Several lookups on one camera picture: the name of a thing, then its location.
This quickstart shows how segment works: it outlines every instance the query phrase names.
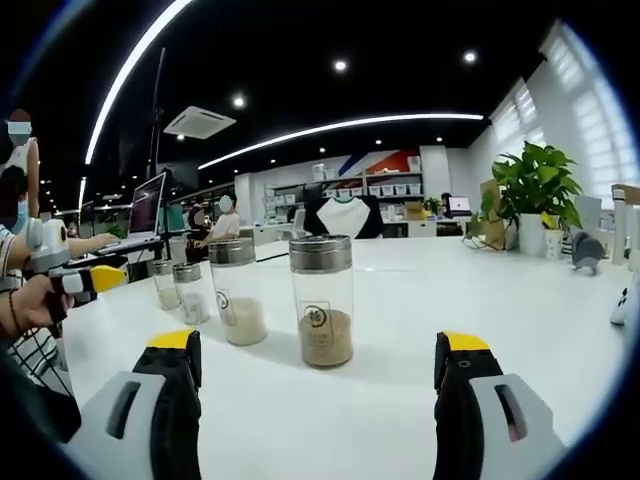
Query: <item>person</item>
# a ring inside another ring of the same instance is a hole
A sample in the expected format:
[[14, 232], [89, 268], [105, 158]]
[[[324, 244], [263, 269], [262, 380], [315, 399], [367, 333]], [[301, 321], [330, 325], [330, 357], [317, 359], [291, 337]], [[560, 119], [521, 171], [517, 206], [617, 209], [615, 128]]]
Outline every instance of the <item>person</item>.
[[[0, 295], [0, 339], [13, 342], [33, 328], [51, 326], [51, 314], [45, 303], [49, 292], [53, 292], [51, 281], [44, 275], [36, 275], [23, 287]], [[73, 306], [73, 296], [64, 295], [62, 306], [68, 311]]]
[[[27, 209], [18, 207], [24, 205], [27, 195], [27, 176], [18, 166], [12, 165], [0, 175], [0, 185], [3, 191], [11, 191], [14, 198], [3, 197], [3, 202], [13, 202], [15, 218], [8, 218], [6, 213], [11, 210], [7, 205], [1, 205], [2, 211], [0, 219], [0, 294], [6, 294], [18, 289], [22, 285], [22, 269], [25, 268], [31, 251], [27, 247], [26, 233], [24, 232], [27, 223]], [[68, 239], [69, 251], [72, 257], [78, 257], [86, 253], [98, 250], [114, 242], [116, 237], [111, 234], [101, 234], [89, 239]], [[36, 383], [53, 384], [54, 388], [62, 388], [65, 393], [68, 389], [57, 379], [51, 379], [52, 367], [62, 363], [59, 349], [51, 332], [46, 328], [34, 328], [27, 331], [24, 336], [18, 339], [9, 352], [25, 371], [25, 373]]]
[[209, 230], [205, 226], [205, 214], [204, 209], [195, 204], [189, 210], [187, 215], [187, 224], [191, 231], [187, 235], [187, 245], [185, 254], [187, 256], [187, 262], [200, 262], [207, 256], [206, 246], [200, 246], [202, 242], [209, 235]]
[[67, 227], [67, 238], [78, 238], [78, 225], [72, 215], [68, 215], [64, 219], [64, 224]]
[[213, 230], [200, 242], [196, 242], [196, 247], [202, 248], [211, 242], [231, 240], [240, 234], [240, 215], [236, 213], [238, 198], [234, 193], [223, 195], [219, 205], [222, 215], [218, 218]]
[[442, 215], [451, 218], [451, 212], [449, 211], [449, 199], [451, 198], [451, 194], [449, 192], [444, 192], [440, 195], [440, 199], [442, 200]]
[[27, 112], [18, 109], [9, 117], [7, 122], [9, 138], [13, 144], [11, 155], [2, 170], [9, 167], [20, 168], [27, 176], [27, 192], [18, 208], [26, 209], [28, 216], [38, 218], [40, 206], [38, 193], [40, 189], [40, 150], [36, 137], [31, 137], [31, 118]]

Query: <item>jar label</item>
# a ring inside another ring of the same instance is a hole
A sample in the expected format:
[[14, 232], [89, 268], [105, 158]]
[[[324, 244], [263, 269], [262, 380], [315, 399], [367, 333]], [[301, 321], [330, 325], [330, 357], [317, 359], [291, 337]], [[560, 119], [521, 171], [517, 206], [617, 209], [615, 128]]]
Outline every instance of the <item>jar label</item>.
[[216, 290], [216, 301], [218, 302], [222, 321], [230, 327], [235, 327], [238, 322], [236, 321], [233, 306], [231, 305], [231, 295], [229, 294], [229, 290], [224, 288]]
[[312, 347], [333, 345], [333, 322], [329, 302], [300, 302], [299, 311], [302, 312], [300, 322], [309, 327], [304, 329], [307, 344]]

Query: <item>bottle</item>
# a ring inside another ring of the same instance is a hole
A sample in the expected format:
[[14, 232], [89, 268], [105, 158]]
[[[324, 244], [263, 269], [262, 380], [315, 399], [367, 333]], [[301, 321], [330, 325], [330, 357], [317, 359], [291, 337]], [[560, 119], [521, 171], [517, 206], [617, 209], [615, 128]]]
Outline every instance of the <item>bottle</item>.
[[199, 325], [209, 320], [206, 285], [197, 263], [179, 263], [173, 267], [184, 323]]
[[156, 285], [160, 308], [173, 310], [180, 306], [178, 291], [173, 283], [173, 263], [169, 260], [153, 262], [153, 282]]
[[627, 204], [624, 190], [613, 190], [613, 255], [611, 263], [622, 265], [624, 263], [624, 250], [627, 246]]
[[353, 270], [346, 235], [289, 242], [302, 359], [330, 367], [353, 357]]
[[227, 341], [244, 346], [264, 340], [267, 327], [256, 283], [253, 238], [209, 244], [209, 264]]

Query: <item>potted plant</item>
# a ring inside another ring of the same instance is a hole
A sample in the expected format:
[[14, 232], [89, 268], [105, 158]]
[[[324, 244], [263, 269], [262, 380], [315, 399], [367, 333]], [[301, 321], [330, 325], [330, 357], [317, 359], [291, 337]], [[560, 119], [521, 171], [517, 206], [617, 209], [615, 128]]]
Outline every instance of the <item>potted plant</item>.
[[540, 214], [543, 212], [556, 216], [563, 227], [581, 227], [578, 211], [569, 198], [582, 193], [568, 168], [575, 164], [573, 160], [552, 146], [542, 148], [528, 142], [524, 144], [522, 157], [508, 153], [500, 156], [508, 160], [495, 162], [492, 167], [493, 177], [502, 191], [497, 214], [517, 225], [521, 252], [542, 254], [545, 234]]
[[430, 211], [433, 215], [437, 215], [442, 202], [435, 197], [429, 197], [424, 201], [425, 210]]

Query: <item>striped shirt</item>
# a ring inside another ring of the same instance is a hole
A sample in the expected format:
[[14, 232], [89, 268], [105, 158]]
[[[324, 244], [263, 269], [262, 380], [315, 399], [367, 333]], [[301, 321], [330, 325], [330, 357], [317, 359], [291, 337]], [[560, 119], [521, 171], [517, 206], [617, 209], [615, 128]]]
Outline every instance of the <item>striped shirt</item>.
[[[7, 268], [9, 252], [14, 240], [15, 235], [0, 225], [0, 294], [6, 294], [22, 285], [22, 272]], [[47, 360], [52, 361], [57, 351], [55, 339], [48, 329], [33, 328], [25, 332], [9, 348], [8, 353], [31, 380], [41, 384], [40, 379], [36, 377], [40, 377], [45, 372], [48, 367]]]

